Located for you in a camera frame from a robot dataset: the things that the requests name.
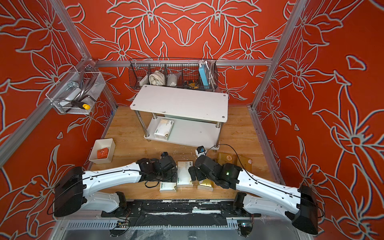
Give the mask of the white tissue pack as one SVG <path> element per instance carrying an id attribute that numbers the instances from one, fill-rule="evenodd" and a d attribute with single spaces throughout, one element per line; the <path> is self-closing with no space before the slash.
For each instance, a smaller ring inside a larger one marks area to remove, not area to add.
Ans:
<path id="1" fill-rule="evenodd" d="M 189 168 L 193 166 L 193 161 L 178 161 L 177 187 L 191 188 L 194 183 L 189 173 Z"/>
<path id="2" fill-rule="evenodd" d="M 176 193 L 177 183 L 161 182 L 159 191 L 160 193 Z"/>
<path id="3" fill-rule="evenodd" d="M 173 120 L 161 119 L 154 132 L 154 138 L 167 141 L 174 125 Z"/>

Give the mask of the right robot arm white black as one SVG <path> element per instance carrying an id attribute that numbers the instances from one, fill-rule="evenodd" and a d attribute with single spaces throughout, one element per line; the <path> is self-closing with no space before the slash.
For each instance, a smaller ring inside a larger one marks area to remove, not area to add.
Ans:
<path id="1" fill-rule="evenodd" d="M 233 189 L 269 200 L 285 209 L 284 215 L 302 232 L 317 235 L 318 205 L 314 191 L 308 186 L 283 186 L 257 177 L 245 169 L 226 163 L 220 165 L 201 155 L 189 168 L 192 181 L 209 179 L 223 189 Z"/>

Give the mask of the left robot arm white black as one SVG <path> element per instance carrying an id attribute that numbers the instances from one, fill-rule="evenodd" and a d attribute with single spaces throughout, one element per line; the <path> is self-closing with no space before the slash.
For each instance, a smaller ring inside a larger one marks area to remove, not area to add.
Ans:
<path id="1" fill-rule="evenodd" d="M 122 217 L 129 207 L 125 194 L 104 193 L 104 189 L 140 182 L 175 183 L 177 164 L 167 153 L 160 159 L 143 158 L 118 168 L 101 171 L 83 171 L 80 167 L 71 169 L 55 186 L 53 209 L 47 211 L 55 217 L 66 217 L 79 210 L 102 211 Z"/>

